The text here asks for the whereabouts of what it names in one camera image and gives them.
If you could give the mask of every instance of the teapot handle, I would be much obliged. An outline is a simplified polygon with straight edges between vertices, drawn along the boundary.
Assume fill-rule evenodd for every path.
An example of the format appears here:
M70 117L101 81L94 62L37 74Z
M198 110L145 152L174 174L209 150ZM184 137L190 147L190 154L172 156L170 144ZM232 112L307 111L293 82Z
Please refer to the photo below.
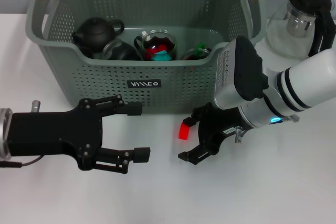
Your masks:
M113 25L116 24L116 25L120 25L120 29L117 30L117 31L114 31L114 34L116 36L120 35L124 29L125 29L125 24L123 21L119 20L119 19L114 19L112 21L109 22L109 25L113 27Z
M315 19L314 39L308 56L312 57L319 52L332 47L336 35L336 25L328 10L320 10Z

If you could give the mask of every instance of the gray plastic basket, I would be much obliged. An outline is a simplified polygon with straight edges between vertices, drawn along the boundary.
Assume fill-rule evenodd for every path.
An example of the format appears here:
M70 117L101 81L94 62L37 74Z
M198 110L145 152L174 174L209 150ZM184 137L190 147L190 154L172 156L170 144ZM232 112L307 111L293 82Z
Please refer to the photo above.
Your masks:
M89 59L71 43L71 33L90 17L124 21L118 38L130 44L143 30L166 29L177 38L178 57L199 42L214 50L193 61ZM73 106L82 98L122 94L126 102L141 101L144 113L182 113L213 100L216 49L238 35L255 45L265 24L263 0L32 0L26 33ZM127 80L161 80L162 86L129 88Z

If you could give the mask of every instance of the glass teapot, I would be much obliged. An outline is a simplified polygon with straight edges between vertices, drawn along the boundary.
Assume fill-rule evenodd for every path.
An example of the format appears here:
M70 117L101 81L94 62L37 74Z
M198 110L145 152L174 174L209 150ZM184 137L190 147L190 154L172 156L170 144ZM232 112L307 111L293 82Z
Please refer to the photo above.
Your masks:
M268 23L266 41L285 57L305 59L331 48L336 25L333 0L288 0Z

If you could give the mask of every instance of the black cable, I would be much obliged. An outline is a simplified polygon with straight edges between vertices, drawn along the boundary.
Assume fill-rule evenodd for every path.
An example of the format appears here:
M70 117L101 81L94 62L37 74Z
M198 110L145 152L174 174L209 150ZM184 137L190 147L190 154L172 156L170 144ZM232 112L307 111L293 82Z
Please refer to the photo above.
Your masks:
M28 163L22 164L22 166L28 166L36 163L37 161L41 160L44 156L39 156L37 159L34 159L33 161L30 161Z
M20 162L9 162L9 161L0 161L0 168L21 168L23 166L28 166L36 163L41 160L44 156L39 156L38 158L30 161L28 163L20 163Z

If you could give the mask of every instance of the black kettle lid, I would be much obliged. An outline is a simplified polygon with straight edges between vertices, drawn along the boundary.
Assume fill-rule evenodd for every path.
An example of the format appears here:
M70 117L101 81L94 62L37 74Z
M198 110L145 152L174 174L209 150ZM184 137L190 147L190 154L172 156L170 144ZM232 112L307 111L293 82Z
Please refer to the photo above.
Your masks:
M101 34L108 29L109 23L103 18L90 18L86 20L79 31L84 34Z
M331 0L289 0L291 4L299 11L309 14L317 15L318 10L325 8L331 11L332 1Z

